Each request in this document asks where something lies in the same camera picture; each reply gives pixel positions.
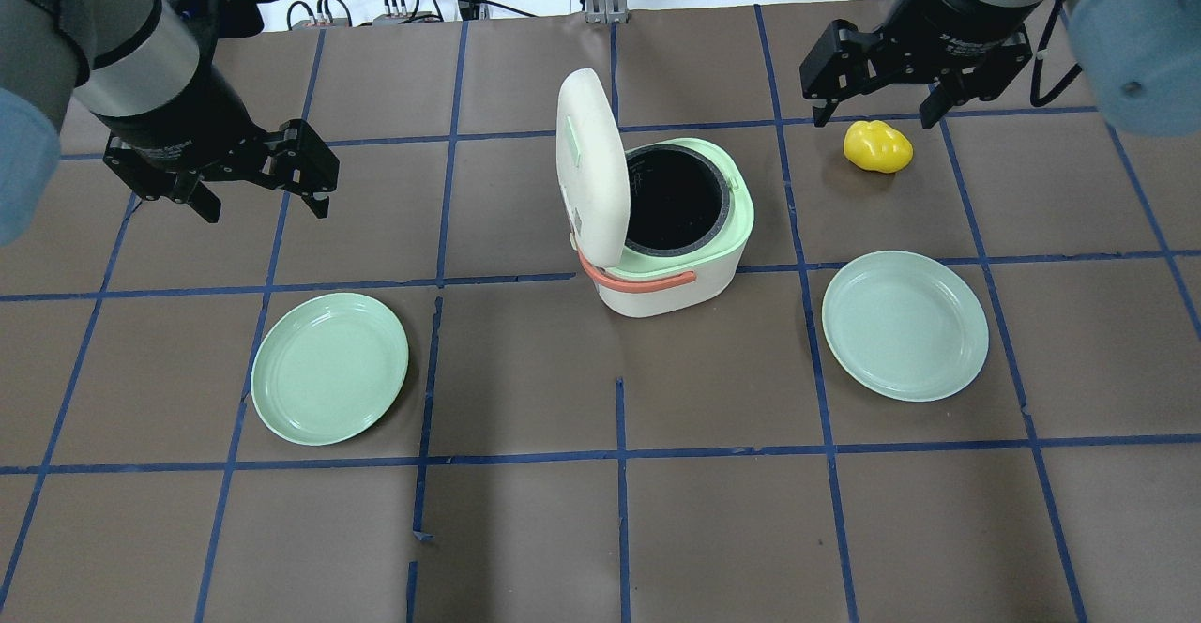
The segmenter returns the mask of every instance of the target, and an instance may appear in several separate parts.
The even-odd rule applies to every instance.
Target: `orange handle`
[[[600,271],[600,269],[593,266],[592,263],[585,259],[584,252],[575,252],[580,256],[580,266],[584,268],[584,272],[587,272],[592,281],[596,281],[597,284],[605,286],[605,288],[610,290],[617,290],[617,293],[658,293],[658,290],[676,288],[677,286],[687,286],[688,282],[697,280],[695,271],[686,271],[677,272],[675,276],[656,277],[655,281],[621,281],[619,277],[609,276],[608,272]]]

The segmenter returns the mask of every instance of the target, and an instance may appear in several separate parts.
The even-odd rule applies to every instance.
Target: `mint green plate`
[[[898,401],[960,393],[988,354],[988,323],[975,293],[951,269],[914,252],[871,252],[838,269],[821,327],[855,381]]]
[[[394,312],[365,294],[323,294],[267,333],[250,393],[258,418],[276,436],[333,444],[383,417],[407,370],[408,340]]]

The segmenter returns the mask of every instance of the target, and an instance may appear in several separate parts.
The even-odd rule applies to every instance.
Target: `open lid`
[[[609,98],[591,67],[558,89],[555,166],[575,247],[599,268],[617,266],[629,228],[629,174]]]

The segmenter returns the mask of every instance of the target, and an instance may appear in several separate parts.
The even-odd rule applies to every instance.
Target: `yellow pepper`
[[[856,120],[842,139],[847,161],[877,173],[896,173],[913,161],[913,144],[883,120]]]

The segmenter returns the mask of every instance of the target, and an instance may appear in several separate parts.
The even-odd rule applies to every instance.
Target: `toy rice cooker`
[[[694,137],[623,151],[600,79],[558,90],[558,187],[584,272],[613,311],[657,316],[729,286],[754,205],[729,154]]]

